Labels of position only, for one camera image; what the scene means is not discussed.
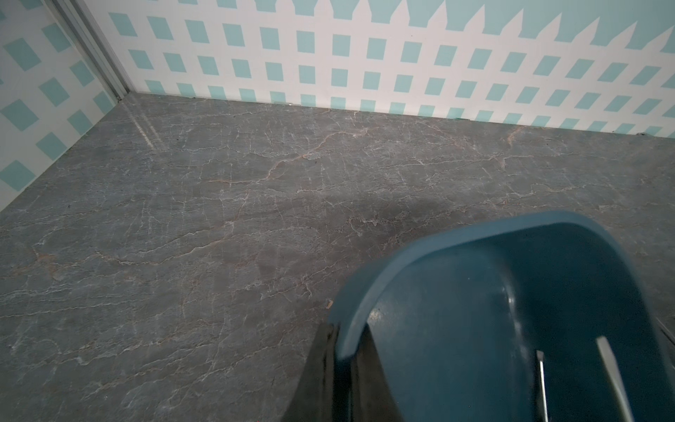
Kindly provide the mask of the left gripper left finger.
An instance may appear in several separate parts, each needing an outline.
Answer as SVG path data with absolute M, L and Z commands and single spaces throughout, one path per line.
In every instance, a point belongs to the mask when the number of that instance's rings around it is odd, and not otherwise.
M 335 346 L 339 329 L 321 323 L 300 381 L 282 421 L 332 421 L 335 387 Z

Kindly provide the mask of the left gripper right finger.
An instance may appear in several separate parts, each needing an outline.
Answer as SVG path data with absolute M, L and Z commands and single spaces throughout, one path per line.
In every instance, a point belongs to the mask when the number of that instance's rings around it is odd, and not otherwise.
M 352 421 L 403 421 L 394 400 L 370 328 L 360 336 L 350 363 Z

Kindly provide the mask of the teal plastic storage box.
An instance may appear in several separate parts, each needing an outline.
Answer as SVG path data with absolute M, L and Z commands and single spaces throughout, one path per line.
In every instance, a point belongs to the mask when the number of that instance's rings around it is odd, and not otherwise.
M 643 283 L 591 219 L 552 211 L 424 237 L 360 268 L 329 321 L 340 395 L 366 326 L 406 421 L 620 421 L 596 339 L 615 354 L 635 420 L 674 418 L 674 374 Z

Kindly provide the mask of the screwdriver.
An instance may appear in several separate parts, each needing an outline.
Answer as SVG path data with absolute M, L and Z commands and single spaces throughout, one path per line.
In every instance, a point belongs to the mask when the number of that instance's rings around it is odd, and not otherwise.
M 619 412 L 622 415 L 622 420 L 625 422 L 634 422 L 635 418 L 629 404 L 629 398 L 622 380 L 621 371 L 609 341 L 605 336 L 600 336 L 596 339 L 596 344 L 606 374 L 608 375 L 608 380 L 612 386 Z
M 536 350 L 535 358 L 536 358 L 536 394 L 537 394 L 536 406 L 538 414 L 537 420 L 541 422 L 549 422 L 543 351 Z

